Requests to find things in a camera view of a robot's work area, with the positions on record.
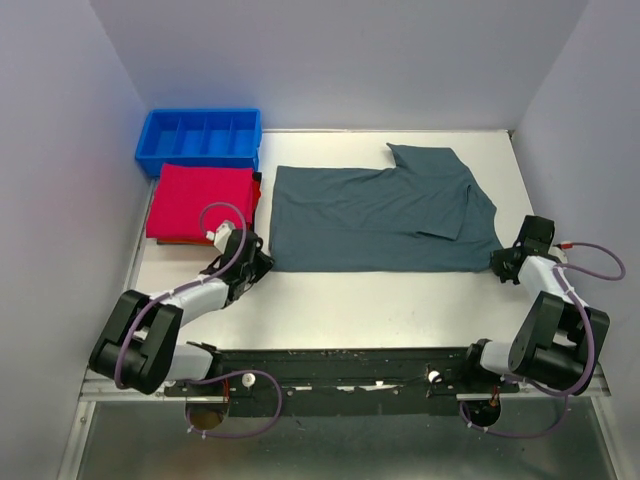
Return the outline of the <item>grey blue t shirt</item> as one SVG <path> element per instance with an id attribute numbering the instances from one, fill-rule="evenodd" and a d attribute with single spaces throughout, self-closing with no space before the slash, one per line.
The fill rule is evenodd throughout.
<path id="1" fill-rule="evenodd" d="M 281 272 L 481 272 L 497 208 L 446 147 L 391 145 L 385 169 L 281 166 L 269 250 Z"/>

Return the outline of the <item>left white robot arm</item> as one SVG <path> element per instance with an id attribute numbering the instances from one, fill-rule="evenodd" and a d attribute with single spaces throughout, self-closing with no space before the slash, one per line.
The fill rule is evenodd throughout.
<path id="1" fill-rule="evenodd" d="M 234 229 L 215 246 L 224 252 L 186 284 L 155 295 L 122 293 L 90 354 L 89 369 L 120 389 L 147 395 L 178 380 L 201 395 L 214 393 L 222 380 L 216 348 L 179 344 L 179 331 L 231 306 L 274 265 L 262 251 L 262 238 L 250 230 Z"/>

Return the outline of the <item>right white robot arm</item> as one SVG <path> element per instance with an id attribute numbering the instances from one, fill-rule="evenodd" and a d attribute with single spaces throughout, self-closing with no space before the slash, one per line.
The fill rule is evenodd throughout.
<path id="1" fill-rule="evenodd" d="M 460 379 L 480 392 L 502 377 L 525 380 L 552 396 L 580 395 L 589 386 L 610 318 L 589 306 L 552 253 L 555 224 L 527 215 L 509 248 L 490 255 L 500 282 L 523 286 L 532 305 L 510 342 L 481 339 L 469 346 Z"/>

